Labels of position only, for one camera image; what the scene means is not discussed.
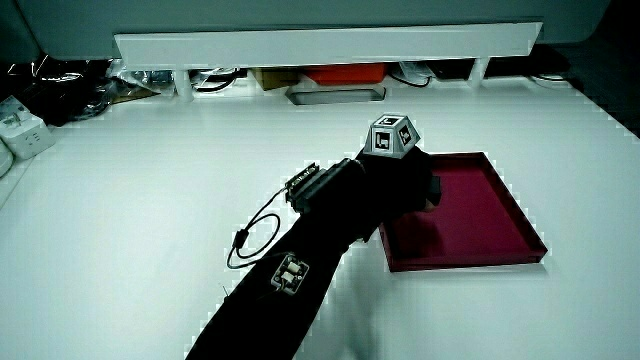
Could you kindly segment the person's left hand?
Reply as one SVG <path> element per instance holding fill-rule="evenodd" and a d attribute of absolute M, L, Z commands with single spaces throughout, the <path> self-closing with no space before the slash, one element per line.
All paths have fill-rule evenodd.
<path fill-rule="evenodd" d="M 387 220 L 437 206 L 432 158 L 418 146 L 419 140 L 404 114 L 384 113 L 370 125 L 365 144 L 355 156 L 365 174 L 360 241 L 367 242 Z"/>

